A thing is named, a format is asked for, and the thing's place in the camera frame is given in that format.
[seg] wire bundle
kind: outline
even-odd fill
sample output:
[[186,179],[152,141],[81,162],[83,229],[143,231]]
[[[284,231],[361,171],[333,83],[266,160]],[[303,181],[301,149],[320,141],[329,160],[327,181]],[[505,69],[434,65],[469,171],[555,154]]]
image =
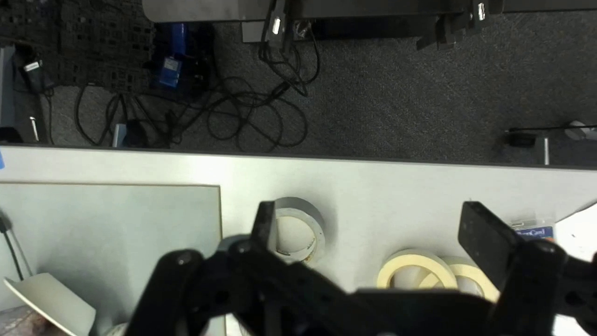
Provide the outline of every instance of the wire bundle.
[[[322,54],[316,42],[311,26],[301,26],[312,37],[312,50],[316,55],[316,69],[312,74],[305,70],[305,59],[299,52],[296,41],[286,44],[271,44],[264,41],[260,44],[260,59],[283,78],[279,85],[270,91],[256,91],[247,78],[242,76],[223,76],[215,65],[215,83],[212,89],[204,91],[199,98],[189,102],[176,102],[182,106],[178,111],[167,111],[163,119],[152,115],[145,102],[145,95],[126,95],[115,93],[105,110],[105,126],[102,136],[92,138],[81,123],[81,104],[87,93],[87,87],[81,89],[75,102],[75,125],[89,143],[103,145],[111,134],[113,123],[117,121],[118,110],[124,111],[124,117],[130,119],[130,110],[141,110],[145,117],[135,115],[137,119],[146,121],[156,134],[159,136],[156,143],[180,143],[184,134],[199,121],[206,119],[208,132],[215,139],[234,139],[240,149],[247,149],[243,143],[253,134],[266,143],[260,149],[273,151],[277,147],[296,147],[305,141],[309,136],[309,119],[305,111],[292,100],[284,98],[284,93],[296,89],[299,95],[307,97],[307,85],[312,83],[322,72]],[[299,132],[290,136],[286,119],[299,119]]]

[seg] black object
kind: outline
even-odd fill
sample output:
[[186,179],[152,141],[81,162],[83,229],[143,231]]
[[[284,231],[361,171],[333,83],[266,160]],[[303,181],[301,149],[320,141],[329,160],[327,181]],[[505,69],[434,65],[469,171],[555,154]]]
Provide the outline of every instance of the black object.
[[0,126],[18,126],[16,108],[16,46],[0,48]]
[[21,270],[21,263],[20,263],[18,253],[16,253],[16,246],[14,246],[12,238],[8,237],[8,231],[10,231],[10,229],[12,229],[10,220],[6,218],[5,212],[0,212],[0,233],[5,235],[6,246],[8,246],[8,250],[12,251],[12,257],[14,257],[14,263],[16,263],[16,270],[18,270],[18,274],[20,274],[20,279],[23,279],[23,270]]
[[0,126],[0,141],[8,143],[23,143],[23,136],[18,128],[14,126]]
[[294,33],[298,3],[301,0],[271,0],[264,41],[284,42]]
[[492,304],[458,291],[346,293],[303,263],[266,246],[275,203],[264,201],[249,237],[225,238],[210,259],[167,253],[131,319],[130,336],[202,334],[234,313],[251,334],[551,334],[555,315],[597,332],[597,265],[548,240],[525,240],[482,203],[465,203],[460,240],[503,291]]
[[103,130],[102,130],[102,136],[98,139],[92,138],[92,134],[87,130],[85,123],[83,123],[83,117],[81,117],[81,104],[87,97],[87,91],[89,91],[90,85],[85,85],[79,89],[79,95],[77,95],[77,100],[75,100],[75,126],[79,130],[79,134],[92,145],[103,145],[111,136],[111,128],[113,128],[113,123],[117,121],[117,113],[118,110],[122,108],[122,113],[124,117],[128,119],[128,100],[126,100],[126,95],[124,93],[115,93],[113,98],[109,100],[107,104],[107,115],[105,115],[105,125],[103,125]]
[[18,44],[16,67],[23,74],[31,93],[46,95],[55,87],[55,80],[49,76],[46,61],[29,44]]
[[150,138],[145,125],[139,119],[128,121],[128,134],[124,147],[150,147]]
[[[492,14],[536,11],[596,11],[594,0],[292,0],[294,18],[318,26],[327,37],[421,37],[428,44],[456,46],[465,31],[480,29]],[[270,0],[242,1],[243,41],[260,42],[260,24],[270,22]]]
[[518,126],[506,130],[506,141],[512,147],[534,147],[538,138],[549,138],[564,132],[572,139],[597,139],[597,125],[574,121],[566,126]]
[[[199,97],[208,91],[215,69],[214,24],[158,24],[152,55],[152,87],[156,91]],[[173,59],[182,69],[176,83],[165,85],[165,61]]]

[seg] black plastic part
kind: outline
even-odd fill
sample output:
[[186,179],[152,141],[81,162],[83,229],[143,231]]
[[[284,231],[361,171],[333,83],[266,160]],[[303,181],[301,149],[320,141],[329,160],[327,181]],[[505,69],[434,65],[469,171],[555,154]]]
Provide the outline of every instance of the black plastic part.
[[458,291],[357,291],[348,294],[303,263],[266,246],[275,203],[258,209],[251,237],[225,240],[215,255],[174,251],[161,259],[128,334],[206,330],[234,313],[251,334],[551,334],[557,313],[596,332],[596,263],[570,259],[548,240],[525,240],[482,203],[464,207],[460,240],[503,289],[499,304]]
[[187,317],[187,294],[195,285],[195,272],[204,263],[197,250],[163,255],[137,306],[128,336],[174,336]]
[[[266,20],[271,0],[242,1],[240,20]],[[471,13],[473,0],[303,0],[301,16],[378,18],[378,16],[439,16]],[[493,13],[597,11],[596,0],[492,0]]]
[[0,212],[0,233],[6,233],[8,229],[12,229],[12,222],[5,212]]
[[510,132],[510,134],[506,134],[506,141],[512,147],[536,147],[538,134],[533,134],[533,132]]
[[[215,70],[215,26],[214,24],[186,24],[187,54],[173,52],[173,24],[158,24],[154,35],[154,54],[148,61],[152,69],[152,89],[165,95],[199,97],[210,89]],[[159,82],[165,57],[174,55],[182,61],[182,78],[178,87],[165,87]]]
[[512,255],[523,240],[484,203],[464,205],[460,242],[499,289],[506,285]]
[[23,136],[14,126],[0,126],[0,141],[23,143]]
[[128,121],[128,134],[124,147],[150,147],[150,138],[145,125],[139,119]]

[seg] clear tape roll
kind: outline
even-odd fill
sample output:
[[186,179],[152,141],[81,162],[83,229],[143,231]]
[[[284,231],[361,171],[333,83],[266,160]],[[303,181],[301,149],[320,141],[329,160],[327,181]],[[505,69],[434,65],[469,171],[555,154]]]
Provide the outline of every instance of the clear tape roll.
[[[492,302],[499,300],[501,291],[497,289],[497,285],[486,276],[486,272],[478,265],[475,265],[469,259],[458,259],[458,257],[447,257],[447,263],[450,265],[452,272],[458,278],[467,278],[467,279],[475,281],[480,287],[482,296],[486,296]],[[439,283],[441,283],[439,276],[426,272],[423,276],[419,287],[437,287]]]
[[454,270],[447,261],[426,250],[402,250],[395,253],[378,274],[378,287],[393,287],[395,276],[408,266],[421,266],[439,279],[443,287],[460,287]]
[[[305,261],[309,265],[312,265],[318,257],[322,257],[324,250],[325,250],[325,231],[324,231],[324,216],[320,214],[320,210],[309,203],[307,199],[301,197],[283,197],[277,199],[275,205],[275,225],[273,225],[273,233],[271,233],[271,240],[270,240],[270,250],[273,253],[277,253],[281,259],[284,259],[286,263],[298,263],[298,261]],[[284,225],[286,218],[294,218],[294,222],[301,222],[307,227],[311,227],[311,231],[314,233],[314,240],[301,250],[294,250],[294,251],[281,251],[279,242],[281,242],[281,225]]]

